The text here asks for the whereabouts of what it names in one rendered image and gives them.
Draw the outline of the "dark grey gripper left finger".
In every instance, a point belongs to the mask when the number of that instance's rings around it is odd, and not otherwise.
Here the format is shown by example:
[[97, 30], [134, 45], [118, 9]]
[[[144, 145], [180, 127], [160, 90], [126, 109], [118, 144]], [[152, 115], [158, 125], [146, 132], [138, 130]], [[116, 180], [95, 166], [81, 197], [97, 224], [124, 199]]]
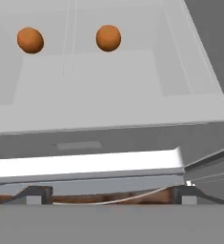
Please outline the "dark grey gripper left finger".
[[50, 205], [53, 189], [50, 186], [28, 186], [15, 195], [10, 204]]

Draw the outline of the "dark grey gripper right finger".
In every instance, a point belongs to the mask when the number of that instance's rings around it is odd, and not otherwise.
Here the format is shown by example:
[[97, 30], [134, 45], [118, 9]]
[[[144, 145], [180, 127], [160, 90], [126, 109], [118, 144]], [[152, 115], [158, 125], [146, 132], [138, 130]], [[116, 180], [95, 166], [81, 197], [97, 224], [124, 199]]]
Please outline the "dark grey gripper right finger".
[[196, 196], [196, 197], [200, 197], [203, 199], [207, 199], [207, 200], [212, 201], [213, 203], [216, 203], [216, 204], [223, 204], [224, 205], [223, 199], [207, 195], [195, 186], [186, 186], [186, 185], [174, 186], [173, 187], [172, 203], [173, 204], [181, 204], [183, 196]]

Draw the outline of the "grey fridge door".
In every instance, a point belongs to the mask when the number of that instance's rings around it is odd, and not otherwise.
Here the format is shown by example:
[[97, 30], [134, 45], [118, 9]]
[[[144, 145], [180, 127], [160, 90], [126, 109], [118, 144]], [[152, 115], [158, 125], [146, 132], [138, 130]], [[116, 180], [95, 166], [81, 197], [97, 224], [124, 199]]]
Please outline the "grey fridge door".
[[224, 149], [187, 165], [185, 179], [209, 197], [224, 202]]

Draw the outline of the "orange tangerine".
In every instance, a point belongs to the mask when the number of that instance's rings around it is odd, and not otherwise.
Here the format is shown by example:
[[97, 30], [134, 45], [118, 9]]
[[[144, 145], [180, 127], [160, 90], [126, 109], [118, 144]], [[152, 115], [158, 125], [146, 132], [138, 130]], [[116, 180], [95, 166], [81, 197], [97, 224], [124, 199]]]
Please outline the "orange tangerine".
[[17, 44], [26, 53], [38, 53], [44, 48], [44, 38], [38, 30], [25, 27], [17, 33]]
[[115, 51], [121, 43], [121, 33], [114, 25], [104, 25], [96, 33], [96, 44], [102, 51]]

